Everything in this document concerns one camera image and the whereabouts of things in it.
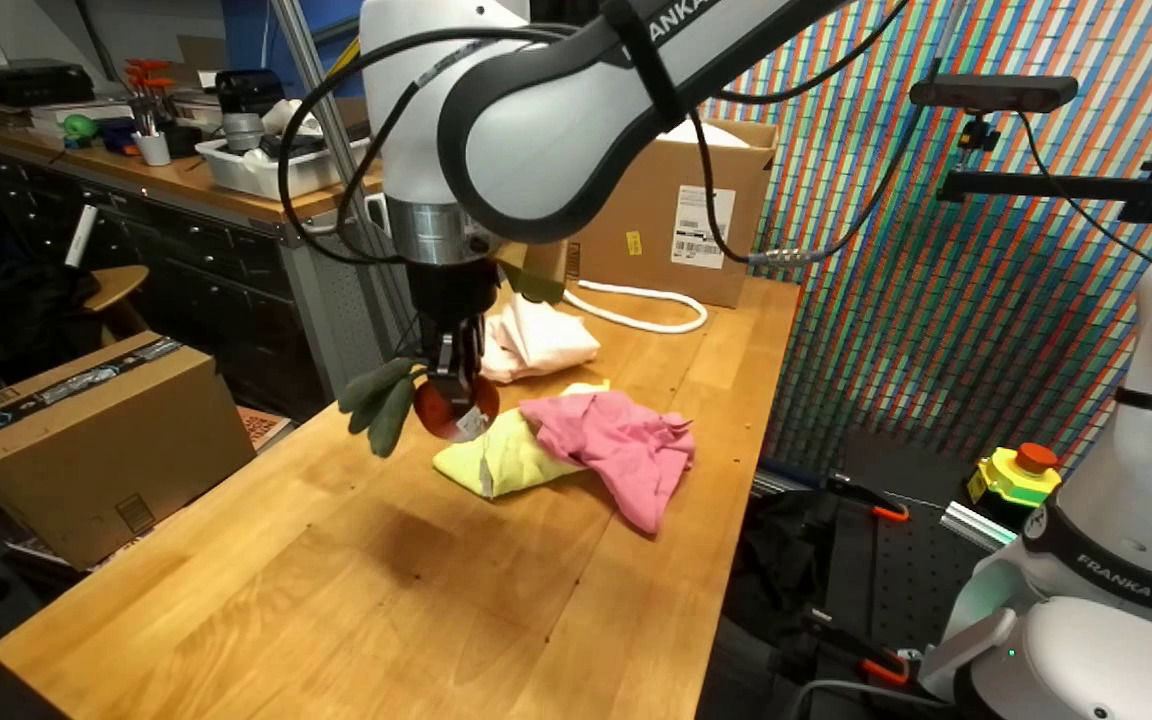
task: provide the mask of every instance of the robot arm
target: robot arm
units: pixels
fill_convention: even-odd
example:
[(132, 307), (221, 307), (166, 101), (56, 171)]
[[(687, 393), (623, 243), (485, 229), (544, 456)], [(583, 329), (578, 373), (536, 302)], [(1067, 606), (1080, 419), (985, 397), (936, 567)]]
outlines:
[[(445, 41), (363, 71), (382, 120), (420, 83), (382, 149), (392, 243), (408, 264), (429, 390), (445, 436), (467, 436), (478, 311), (502, 241), (558, 241), (611, 198), (629, 159), (692, 106), (849, 0), (605, 0), (600, 20), (557, 43)], [(360, 43), (435, 29), (520, 29), (496, 0), (368, 0)]]
[(958, 594), (919, 683), (998, 717), (1152, 717), (1152, 268), (1121, 408), (1023, 530)]

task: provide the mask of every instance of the white rope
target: white rope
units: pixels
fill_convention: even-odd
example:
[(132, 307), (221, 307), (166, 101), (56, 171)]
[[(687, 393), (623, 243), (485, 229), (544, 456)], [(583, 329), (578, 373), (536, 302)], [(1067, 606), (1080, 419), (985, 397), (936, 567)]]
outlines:
[(692, 296), (684, 291), (656, 291), (656, 289), (632, 289), (632, 284), (595, 284), (595, 280), (575, 280), (578, 289), (591, 289), (591, 291), (606, 291), (606, 296), (649, 296), (649, 302), (663, 302), (663, 306), (684, 306), (692, 307), (692, 319), (684, 325), (652, 325), (652, 319), (637, 319), (637, 315), (620, 315), (620, 311), (606, 311), (600, 306), (586, 306), (583, 296), (575, 296), (573, 289), (565, 291), (569, 306), (575, 306), (578, 311), (586, 315), (600, 315), (600, 319), (611, 319), (611, 325), (623, 325), (623, 329), (637, 329), (637, 331), (656, 331), (656, 335), (687, 335), (697, 331), (699, 325), (707, 325), (707, 307), (697, 306)]

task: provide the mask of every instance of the cable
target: cable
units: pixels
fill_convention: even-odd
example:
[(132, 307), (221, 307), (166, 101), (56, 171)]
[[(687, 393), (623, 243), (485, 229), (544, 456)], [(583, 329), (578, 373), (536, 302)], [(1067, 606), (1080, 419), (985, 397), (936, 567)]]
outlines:
[(415, 37), (379, 43), (379, 50), (371, 50), (371, 52), (360, 52), (360, 56), (353, 56), (348, 65), (341, 65), (336, 71), (328, 71), (328, 75), (300, 101), (300, 108), (291, 112), (288, 131), (285, 131), (285, 143), (279, 143), (279, 171), (276, 171), (276, 182), (279, 182), (279, 207), (285, 207), (291, 232), (296, 232), (310, 254), (321, 254), (321, 258), (328, 258), (328, 259), (341, 259), (341, 264), (401, 264), (401, 258), (363, 258), (363, 254), (356, 254), (353, 243), (348, 243), (353, 258), (341, 258), (341, 254), (322, 248), (322, 243), (304, 229), (304, 222), (300, 222), (296, 207), (291, 207), (291, 193), (288, 193), (291, 142), (300, 138), (304, 117), (309, 117), (328, 92), (336, 92), (348, 75), (356, 75), (356, 71), (363, 71), (363, 68), (371, 68), (371, 65), (379, 65), (379, 62), (386, 62), (386, 56), (401, 56), (401, 52), (408, 52), (408, 50), (446, 43), (446, 41), (531, 41), (531, 43), (544, 43), (544, 41), (557, 41), (557, 32), (536, 32), (536, 29), (435, 29), (435, 32), (415, 32)]
[(711, 156), (707, 156), (705, 125), (699, 125), (697, 108), (692, 108), (687, 117), (692, 117), (697, 149), (699, 149), (707, 235), (711, 235), (711, 243), (716, 243), (731, 264), (748, 264), (748, 258), (741, 258), (741, 254), (723, 241), (721, 213), (716, 213)]
[(279, 206), (285, 206), (285, 216), (288, 216), (288, 224), (291, 224), (291, 232), (310, 248), (310, 254), (321, 254), (321, 258), (328, 258), (328, 259), (336, 259), (336, 264), (401, 264), (401, 258), (363, 258), (363, 254), (356, 254), (353, 243), (343, 243), (353, 258), (341, 258), (341, 254), (330, 254), (328, 243), (321, 243), (309, 229), (304, 229), (304, 222), (300, 222), (300, 213), (296, 213), (296, 206), (291, 206), (291, 187), (288, 187), (288, 159), (291, 159), (291, 142), (300, 138), (300, 125), (304, 125), (304, 117), (328, 96), (328, 92), (336, 92), (348, 75), (356, 75), (360, 71), (360, 62), (363, 56), (353, 56), (348, 65), (341, 65), (336, 71), (328, 71), (304, 101), (300, 101), (300, 108), (291, 112), (291, 120), (288, 120), (288, 129), (285, 129), (285, 143), (279, 143), (279, 171), (276, 171), (276, 182), (279, 182)]
[(652, 325), (652, 319), (637, 319), (637, 315), (620, 315), (620, 311), (606, 311), (600, 306), (586, 306), (583, 296), (573, 296), (573, 289), (565, 291), (565, 302), (583, 307), (586, 315), (600, 315), (600, 319), (611, 319), (611, 325), (623, 325), (623, 329), (637, 329), (637, 331), (687, 335), (699, 325), (707, 325), (707, 307), (697, 306), (684, 291), (656, 291), (656, 289), (632, 289), (632, 284), (595, 284), (595, 280), (578, 280), (578, 289), (606, 291), (606, 296), (649, 296), (649, 302), (668, 302), (668, 306), (692, 307), (692, 319), (684, 319), (684, 325)]
[(88, 0), (75, 0), (75, 11), (79, 11), (84, 32), (88, 32), (88, 41), (91, 41), (91, 50), (94, 50), (94, 62), (101, 62), (101, 68), (104, 68), (104, 82), (121, 82), (121, 68), (113, 65), (113, 56), (106, 56), (106, 50), (104, 50), (94, 23), (91, 23), (91, 8), (88, 8)]
[(785, 101), (796, 101), (796, 96), (812, 92), (814, 83), (832, 82), (836, 71), (843, 71), (849, 65), (854, 65), (897, 23), (897, 16), (902, 8), (909, 8), (909, 0), (898, 0), (849, 56), (841, 56), (836, 65), (827, 65), (823, 71), (807, 75), (796, 90), (766, 92), (766, 96), (716, 92), (716, 101), (731, 101), (731, 106), (785, 106)]
[[(1032, 125), (1029, 125), (1029, 112), (1014, 112), (1014, 117), (1019, 117), (1019, 129), (1023, 129), (1023, 143), (1029, 143), (1032, 163), (1039, 163), (1039, 171), (1056, 183), (1056, 176), (1049, 171), (1049, 163), (1044, 163), (1044, 156), (1039, 156), (1039, 142), (1034, 142)], [(1071, 201), (1059, 183), (1056, 183), (1056, 193), (1059, 193), (1059, 201), (1062, 201), (1071, 213), (1080, 213), (1103, 241), (1113, 241), (1114, 248), (1123, 248), (1123, 254), (1139, 258), (1142, 264), (1152, 264), (1152, 258), (1147, 258), (1142, 248), (1135, 248), (1135, 243), (1121, 241), (1114, 232), (1108, 232), (1108, 229), (1103, 229), (1080, 201)]]
[(852, 229), (832, 241), (827, 248), (812, 254), (812, 258), (788, 258), (788, 264), (820, 264), (832, 259), (836, 254), (843, 254), (849, 243), (854, 243), (854, 235), (862, 232), (862, 224), (871, 222), (871, 213), (880, 207), (880, 201), (887, 198), (887, 183), (897, 182), (898, 159), (909, 156), (909, 143), (922, 120), (922, 106), (910, 108), (909, 131), (897, 142), (897, 151), (880, 176), (880, 187), (866, 198), (866, 206), (860, 207), (860, 216), (852, 222)]
[(807, 720), (814, 694), (880, 697), (880, 700), (897, 700), (897, 706), (910, 706), (910, 709), (939, 709), (939, 711), (953, 709), (953, 706), (933, 700), (933, 697), (892, 694), (892, 689), (874, 689), (874, 683), (812, 680), (812, 683), (804, 683), (804, 689), (796, 694), (796, 700), (788, 706), (788, 720)]
[(401, 125), (401, 117), (408, 112), (408, 106), (415, 101), (420, 83), (408, 83), (404, 96), (392, 106), (392, 112), (382, 117), (382, 125), (371, 131), (363, 159), (348, 171), (348, 183), (336, 201), (336, 232), (343, 235), (343, 224), (353, 216), (353, 198), (363, 187), (363, 176), (371, 170), (371, 159), (379, 156), (386, 131)]

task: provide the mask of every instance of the fabric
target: fabric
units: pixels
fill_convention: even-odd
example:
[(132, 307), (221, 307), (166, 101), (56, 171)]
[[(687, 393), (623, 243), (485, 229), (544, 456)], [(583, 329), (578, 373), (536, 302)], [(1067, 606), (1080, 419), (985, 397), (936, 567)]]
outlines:
[(578, 464), (548, 456), (516, 408), (498, 412), (472, 446), (446, 446), (432, 464), (489, 500), (578, 473)]
[(697, 456), (684, 418), (661, 418), (620, 393), (573, 393), (525, 403), (525, 419), (539, 449), (591, 468), (637, 534), (661, 534)]
[(586, 363), (595, 351), (600, 340), (586, 335), (578, 315), (510, 296), (498, 311), (489, 315), (478, 373), (493, 385), (510, 385), (525, 376), (550, 376)]

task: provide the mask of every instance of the cardboard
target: cardboard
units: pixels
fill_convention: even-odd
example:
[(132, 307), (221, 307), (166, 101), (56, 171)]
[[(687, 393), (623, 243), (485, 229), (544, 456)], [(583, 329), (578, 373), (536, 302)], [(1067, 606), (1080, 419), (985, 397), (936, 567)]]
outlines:
[[(721, 224), (729, 206), (723, 235), (734, 254), (748, 254), (766, 193), (774, 129), (711, 129), (723, 129), (748, 143), (711, 149)], [(573, 235), (573, 278), (673, 289), (705, 306), (734, 307), (745, 268), (723, 259), (707, 241), (705, 171), (699, 149), (692, 143), (692, 125), (684, 138), (687, 143), (656, 142), (629, 163), (605, 213)]]
[(194, 350), (124, 370), (157, 331), (94, 350), (0, 393), (0, 508), (71, 567), (94, 567), (252, 459), (214, 363)]

